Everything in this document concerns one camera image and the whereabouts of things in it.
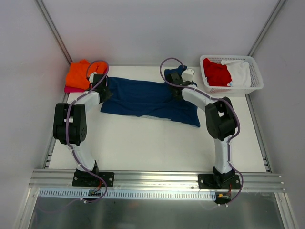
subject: dark blue towel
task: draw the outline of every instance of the dark blue towel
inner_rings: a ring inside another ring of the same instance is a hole
[[[113,96],[103,103],[101,112],[115,115],[153,116],[200,127],[197,106],[172,98],[166,83],[110,77]]]

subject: white cloth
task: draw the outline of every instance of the white cloth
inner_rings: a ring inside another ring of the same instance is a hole
[[[222,65],[227,65],[227,69],[231,75],[232,82],[228,84],[231,87],[250,87],[251,75],[250,66],[246,61],[223,60]]]

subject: black mounting plate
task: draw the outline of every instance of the black mounting plate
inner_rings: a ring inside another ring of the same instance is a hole
[[[107,187],[113,187],[114,173],[112,173],[112,172],[99,172],[98,176],[103,178],[103,180],[107,184]],[[82,176],[82,174],[80,174],[80,173],[79,174],[74,173],[72,186],[75,186],[75,187],[97,187],[99,184],[100,184],[100,180],[96,177],[93,177],[91,175]]]
[[[230,189],[240,190],[241,183],[238,175],[234,175],[230,180],[226,181],[221,187],[219,187],[214,181],[213,174],[199,174],[198,175],[199,189]]]

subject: white laundry basket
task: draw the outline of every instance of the white laundry basket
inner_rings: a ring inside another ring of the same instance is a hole
[[[216,87],[210,86],[206,80],[203,68],[203,60],[208,58],[211,62],[221,63],[222,60],[242,60],[246,61],[250,65],[251,86],[250,87]],[[259,72],[258,66],[251,56],[230,56],[230,55],[203,55],[200,57],[201,74],[204,83],[204,90],[209,93],[219,94],[231,94],[231,95],[243,95],[249,94],[255,90],[262,89],[264,87],[262,75]]]

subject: white wall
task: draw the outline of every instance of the white wall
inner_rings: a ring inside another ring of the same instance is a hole
[[[254,58],[264,89],[252,93],[274,172],[283,173],[305,228],[305,1],[289,0]]]
[[[44,0],[74,61],[247,55],[278,0]]]
[[[0,228],[13,228],[68,70],[33,0],[0,7]]]

